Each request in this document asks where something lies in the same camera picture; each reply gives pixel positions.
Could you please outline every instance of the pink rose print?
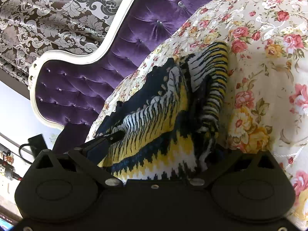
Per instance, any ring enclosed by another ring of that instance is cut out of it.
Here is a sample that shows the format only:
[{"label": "pink rose print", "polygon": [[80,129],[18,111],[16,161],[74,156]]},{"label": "pink rose print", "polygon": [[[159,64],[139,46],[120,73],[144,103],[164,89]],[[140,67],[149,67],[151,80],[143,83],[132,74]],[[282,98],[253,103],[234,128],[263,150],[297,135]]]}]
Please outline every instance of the pink rose print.
[{"label": "pink rose print", "polygon": [[194,43],[190,44],[190,47],[195,48],[198,46],[198,43],[199,43],[198,41],[195,41]]},{"label": "pink rose print", "polygon": [[234,54],[241,53],[246,49],[248,49],[246,42],[239,39],[232,42],[231,50]]},{"label": "pink rose print", "polygon": [[134,79],[135,80],[136,77],[139,75],[139,73],[140,73],[140,70],[138,69],[134,73],[131,74],[131,77],[129,79]]},{"label": "pink rose print", "polygon": [[286,21],[286,20],[289,19],[289,17],[290,17],[289,13],[286,12],[286,11],[281,10],[281,11],[277,12],[277,21],[278,22]]},{"label": "pink rose print", "polygon": [[203,9],[201,9],[200,14],[204,14],[204,13],[206,13],[207,11],[208,11],[208,9],[207,9],[207,8],[203,8]]},{"label": "pink rose print", "polygon": [[187,21],[187,22],[185,22],[183,25],[182,25],[182,29],[187,29],[188,27],[190,27],[191,26],[191,22],[190,21]]},{"label": "pink rose print", "polygon": [[251,39],[253,39],[254,41],[258,41],[261,37],[261,32],[257,31],[255,33],[252,34]]},{"label": "pink rose print", "polygon": [[304,191],[305,189],[308,188],[308,174],[306,174],[306,172],[304,171],[299,170],[296,172],[296,175],[291,179],[290,182],[293,185],[297,201],[301,191]]},{"label": "pink rose print", "polygon": [[206,28],[209,23],[210,23],[209,20],[204,20],[204,21],[199,22],[199,26]]},{"label": "pink rose print", "polygon": [[249,35],[249,29],[247,27],[238,27],[232,33],[236,38]]},{"label": "pink rose print", "polygon": [[231,15],[230,14],[226,14],[221,20],[224,22],[225,20],[227,20]]},{"label": "pink rose print", "polygon": [[304,47],[300,35],[295,35],[295,34],[285,35],[283,41],[284,41],[283,45],[286,47],[286,52],[288,54],[293,54],[295,49]]},{"label": "pink rose print", "polygon": [[199,48],[200,48],[200,49],[203,49],[203,48],[205,48],[206,46],[208,46],[208,44],[204,44],[204,43],[203,43],[203,44],[200,44],[200,45],[199,45]]},{"label": "pink rose print", "polygon": [[235,107],[241,108],[242,106],[247,108],[254,107],[254,94],[251,90],[238,92],[235,96]]},{"label": "pink rose print", "polygon": [[293,114],[306,113],[306,108],[308,108],[307,86],[295,84],[295,94],[289,96],[289,101],[293,105],[290,112]]},{"label": "pink rose print", "polygon": [[177,55],[179,53],[180,53],[180,51],[178,49],[175,49],[174,52],[173,52],[173,55]]},{"label": "pink rose print", "polygon": [[272,39],[267,39],[266,40],[266,44],[267,45],[270,45],[270,44],[273,44],[273,43],[274,43],[274,41]]},{"label": "pink rose print", "polygon": [[234,69],[228,70],[228,72],[227,72],[228,76],[231,76],[233,74],[233,72],[234,72]]}]

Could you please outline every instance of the purple tufted headboard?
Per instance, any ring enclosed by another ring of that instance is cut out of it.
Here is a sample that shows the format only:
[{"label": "purple tufted headboard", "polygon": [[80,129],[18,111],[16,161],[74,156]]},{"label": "purple tufted headboard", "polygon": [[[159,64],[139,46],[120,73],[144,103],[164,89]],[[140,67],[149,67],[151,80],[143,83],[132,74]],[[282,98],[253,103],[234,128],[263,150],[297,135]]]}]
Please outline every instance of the purple tufted headboard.
[{"label": "purple tufted headboard", "polygon": [[37,78],[35,96],[41,115],[65,126],[54,150],[72,131],[76,138],[66,145],[83,143],[106,98],[123,78],[209,1],[135,0],[110,50],[98,61],[87,65],[47,61]]}]

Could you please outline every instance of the wire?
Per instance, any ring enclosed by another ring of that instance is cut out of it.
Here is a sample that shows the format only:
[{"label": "wire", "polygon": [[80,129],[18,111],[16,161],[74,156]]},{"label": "wire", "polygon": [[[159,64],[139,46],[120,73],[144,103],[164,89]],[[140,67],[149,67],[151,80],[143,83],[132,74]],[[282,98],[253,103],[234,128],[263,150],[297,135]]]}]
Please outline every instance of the wire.
[{"label": "wire", "polygon": [[21,145],[21,146],[19,147],[19,149],[18,149],[19,156],[20,156],[21,159],[23,159],[23,160],[24,160],[25,162],[27,162],[28,164],[32,164],[32,162],[26,160],[26,159],[23,158],[23,156],[21,155],[21,152],[20,152],[20,151],[21,151],[21,149],[22,149],[23,147],[25,147],[25,146],[30,146],[30,145],[29,145],[29,143]]},{"label": "wire", "polygon": [[12,177],[13,177],[14,179],[16,179],[16,180],[22,180],[22,179],[23,179],[20,175],[16,174],[15,172],[13,172]]}]

